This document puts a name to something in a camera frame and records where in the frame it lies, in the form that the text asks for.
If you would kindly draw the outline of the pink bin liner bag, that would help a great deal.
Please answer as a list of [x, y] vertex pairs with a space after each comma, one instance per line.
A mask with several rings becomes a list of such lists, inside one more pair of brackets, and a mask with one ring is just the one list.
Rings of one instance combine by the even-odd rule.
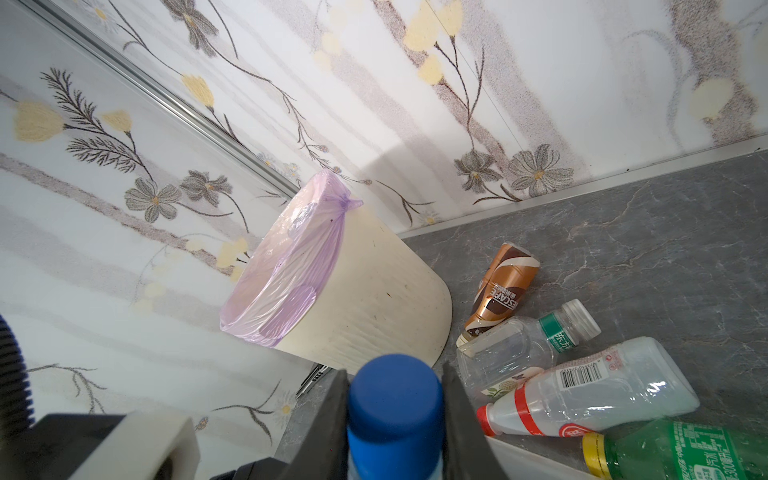
[[362, 205], [335, 174], [315, 174], [251, 255], [220, 310], [220, 329], [276, 347], [320, 296], [339, 257], [346, 214]]

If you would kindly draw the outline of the clear bottle red cap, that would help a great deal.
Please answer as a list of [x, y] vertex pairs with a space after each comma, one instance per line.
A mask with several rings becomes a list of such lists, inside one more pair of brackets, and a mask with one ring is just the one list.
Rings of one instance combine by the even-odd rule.
[[637, 337], [546, 370], [482, 406], [483, 432], [580, 437], [632, 422], [676, 417], [700, 400], [656, 339]]

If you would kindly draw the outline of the clear bottle blue cap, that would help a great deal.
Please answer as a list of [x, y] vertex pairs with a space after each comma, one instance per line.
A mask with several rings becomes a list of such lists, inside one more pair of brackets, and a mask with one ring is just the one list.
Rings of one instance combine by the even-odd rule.
[[348, 391], [351, 478], [438, 479], [444, 395], [434, 371], [404, 354], [365, 364]]

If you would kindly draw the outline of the clear square bottle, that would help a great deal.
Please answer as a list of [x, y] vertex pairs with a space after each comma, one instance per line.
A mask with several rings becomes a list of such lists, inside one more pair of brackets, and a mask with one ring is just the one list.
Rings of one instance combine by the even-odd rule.
[[487, 437], [491, 451], [509, 479], [598, 480], [589, 473]]

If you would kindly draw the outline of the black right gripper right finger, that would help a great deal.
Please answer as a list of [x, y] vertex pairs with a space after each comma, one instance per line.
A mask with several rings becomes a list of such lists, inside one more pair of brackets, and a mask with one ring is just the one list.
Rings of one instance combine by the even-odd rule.
[[448, 362], [442, 366], [445, 440], [443, 479], [507, 479], [492, 452], [464, 390], [458, 372]]

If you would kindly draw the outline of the clear bottle green cap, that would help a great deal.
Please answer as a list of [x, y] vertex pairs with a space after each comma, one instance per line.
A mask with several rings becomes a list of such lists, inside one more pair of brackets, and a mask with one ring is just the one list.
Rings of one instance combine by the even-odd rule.
[[466, 393], [475, 402], [494, 402], [557, 364], [558, 355], [587, 342], [601, 329], [578, 299], [538, 320], [511, 317], [457, 347]]

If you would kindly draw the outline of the cream plastic waste bin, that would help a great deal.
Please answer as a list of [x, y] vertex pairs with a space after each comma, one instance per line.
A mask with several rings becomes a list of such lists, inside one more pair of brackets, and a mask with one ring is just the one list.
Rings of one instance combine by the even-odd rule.
[[277, 350], [357, 373], [387, 354], [434, 366], [452, 324], [446, 283], [367, 206], [347, 213], [324, 289]]

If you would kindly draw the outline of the green plastic bottle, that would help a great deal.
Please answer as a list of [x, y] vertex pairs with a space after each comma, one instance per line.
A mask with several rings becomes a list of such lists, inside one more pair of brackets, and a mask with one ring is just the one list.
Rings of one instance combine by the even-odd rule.
[[621, 437], [588, 433], [582, 452], [600, 479], [767, 477], [765, 437], [678, 420], [655, 420]]

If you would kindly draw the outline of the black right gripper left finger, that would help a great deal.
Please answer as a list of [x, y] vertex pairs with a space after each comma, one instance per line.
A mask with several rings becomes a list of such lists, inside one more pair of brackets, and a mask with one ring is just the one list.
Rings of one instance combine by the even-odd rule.
[[303, 433], [294, 441], [295, 455], [278, 479], [347, 479], [349, 446], [347, 406], [349, 378], [345, 370], [326, 373], [299, 399], [296, 413]]

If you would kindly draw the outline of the brown coffee bottle near bin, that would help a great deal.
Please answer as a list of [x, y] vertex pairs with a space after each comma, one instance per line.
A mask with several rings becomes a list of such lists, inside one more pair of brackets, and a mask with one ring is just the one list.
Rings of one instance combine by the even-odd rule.
[[527, 293], [541, 263], [522, 247], [505, 242], [484, 275], [456, 341], [460, 347], [510, 318]]

